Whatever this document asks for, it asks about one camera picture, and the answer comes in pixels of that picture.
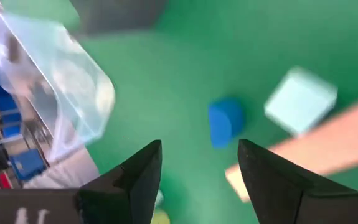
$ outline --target clear plastic container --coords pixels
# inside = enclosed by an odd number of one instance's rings
[[[115,102],[110,79],[63,25],[1,11],[0,85],[45,123],[49,162],[100,138]]]

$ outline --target yellow object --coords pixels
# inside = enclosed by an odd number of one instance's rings
[[[170,224],[170,219],[164,210],[157,209],[154,211],[151,224]]]

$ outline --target green floor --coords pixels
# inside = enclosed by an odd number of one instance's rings
[[[82,44],[116,89],[104,138],[88,147],[90,154],[106,172],[162,139],[161,188],[173,224],[257,223],[252,206],[225,180],[237,143],[211,146],[211,101],[241,99],[241,138],[268,147],[288,135],[264,116],[263,104],[292,66],[338,86],[333,113],[358,99],[354,0],[169,0],[155,29]],[[332,178],[358,189],[358,169]]]

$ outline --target wooden board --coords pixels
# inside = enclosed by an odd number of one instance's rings
[[[270,148],[277,155],[319,175],[358,166],[358,104],[310,133]],[[225,171],[243,202],[249,200],[238,164]]]

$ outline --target transparent plastic bin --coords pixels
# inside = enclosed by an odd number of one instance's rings
[[[49,162],[100,138],[115,102],[110,79],[63,25],[1,11],[0,85],[25,96],[50,131]]]

